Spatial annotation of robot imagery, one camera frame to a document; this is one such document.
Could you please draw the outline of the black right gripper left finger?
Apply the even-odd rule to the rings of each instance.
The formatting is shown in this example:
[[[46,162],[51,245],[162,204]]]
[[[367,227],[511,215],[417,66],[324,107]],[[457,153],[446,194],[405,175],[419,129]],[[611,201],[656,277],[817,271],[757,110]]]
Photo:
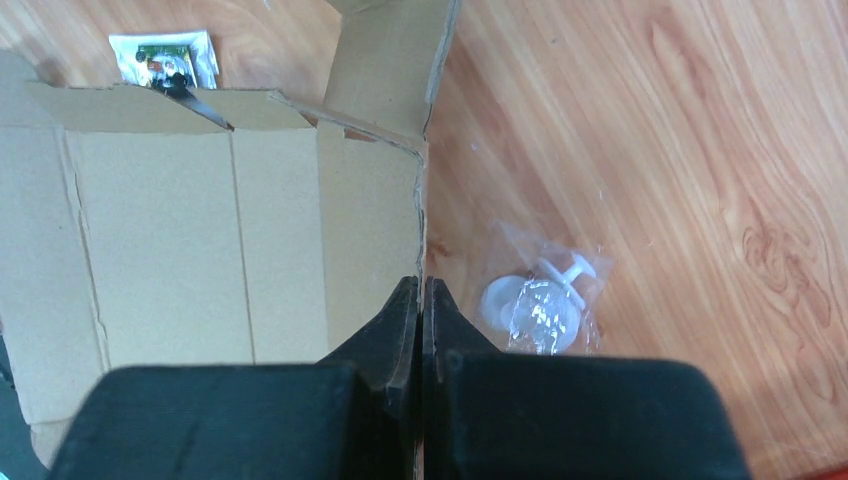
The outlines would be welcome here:
[[[411,479],[419,282],[313,364],[144,366],[105,375],[53,479]]]

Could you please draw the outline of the clear bag white parts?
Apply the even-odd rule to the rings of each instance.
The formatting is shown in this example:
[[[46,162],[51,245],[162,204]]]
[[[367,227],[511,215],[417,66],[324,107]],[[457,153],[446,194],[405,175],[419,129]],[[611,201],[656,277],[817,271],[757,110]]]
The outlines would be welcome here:
[[[490,230],[473,322],[509,353],[593,355],[594,305],[614,262],[506,222]]]

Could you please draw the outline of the brown cardboard box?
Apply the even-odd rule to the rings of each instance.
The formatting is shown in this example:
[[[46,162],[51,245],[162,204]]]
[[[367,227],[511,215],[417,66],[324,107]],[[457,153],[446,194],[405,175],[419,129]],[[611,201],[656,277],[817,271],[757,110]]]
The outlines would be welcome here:
[[[461,5],[337,1],[321,107],[62,88],[1,55],[1,329],[33,450],[135,365],[315,361],[426,251],[426,129]]]

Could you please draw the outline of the small white sachet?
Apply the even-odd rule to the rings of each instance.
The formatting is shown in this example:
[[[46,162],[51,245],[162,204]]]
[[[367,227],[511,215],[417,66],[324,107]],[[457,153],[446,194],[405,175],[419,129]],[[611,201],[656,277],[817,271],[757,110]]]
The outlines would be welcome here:
[[[206,30],[112,34],[108,41],[125,83],[160,91],[217,88],[220,70]]]

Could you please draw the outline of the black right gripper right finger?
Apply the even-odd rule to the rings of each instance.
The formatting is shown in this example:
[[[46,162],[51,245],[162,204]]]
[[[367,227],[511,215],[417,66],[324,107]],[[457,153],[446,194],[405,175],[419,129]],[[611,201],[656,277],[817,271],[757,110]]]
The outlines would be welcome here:
[[[429,278],[421,314],[427,479],[747,479],[692,365],[500,351]]]

